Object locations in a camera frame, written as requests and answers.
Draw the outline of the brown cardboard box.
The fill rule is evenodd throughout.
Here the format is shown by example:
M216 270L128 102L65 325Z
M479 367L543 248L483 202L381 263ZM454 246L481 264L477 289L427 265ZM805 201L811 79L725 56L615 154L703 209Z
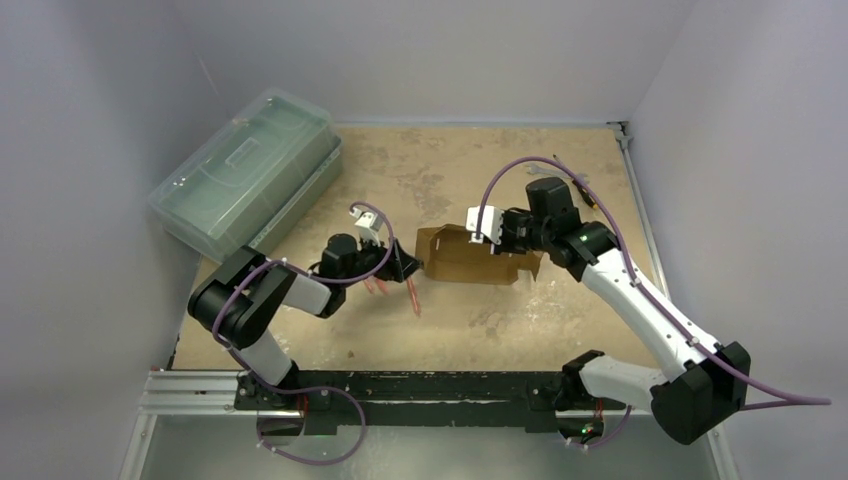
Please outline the brown cardboard box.
M461 225L419 228L415 257L422 262L424 275L434 281L484 285L511 285L520 271L537 278L540 254L495 255L489 244L471 243L469 238Z

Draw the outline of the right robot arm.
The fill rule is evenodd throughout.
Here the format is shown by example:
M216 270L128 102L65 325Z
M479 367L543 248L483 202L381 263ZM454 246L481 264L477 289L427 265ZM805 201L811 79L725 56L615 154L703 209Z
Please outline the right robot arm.
M613 231L585 222L557 177L526 187L526 209L469 213L473 240L494 254L545 253L609 305L648 348L655 369L590 351L564 365L561 392L576 407L609 398L650 412L674 441L690 445L742 409L751 357L689 321L638 269Z

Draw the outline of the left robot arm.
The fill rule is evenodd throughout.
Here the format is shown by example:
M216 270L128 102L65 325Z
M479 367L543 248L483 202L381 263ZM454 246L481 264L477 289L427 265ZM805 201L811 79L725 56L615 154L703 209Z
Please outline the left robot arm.
M349 234L330 237L307 273L244 246L194 290L187 313L255 379L264 401L284 409L298 394L327 395L334 389L301 381L297 363L270 332L277 311L290 307L328 318L344 304L351 285L368 277L378 284L406 283L422 266L396 240L357 240Z

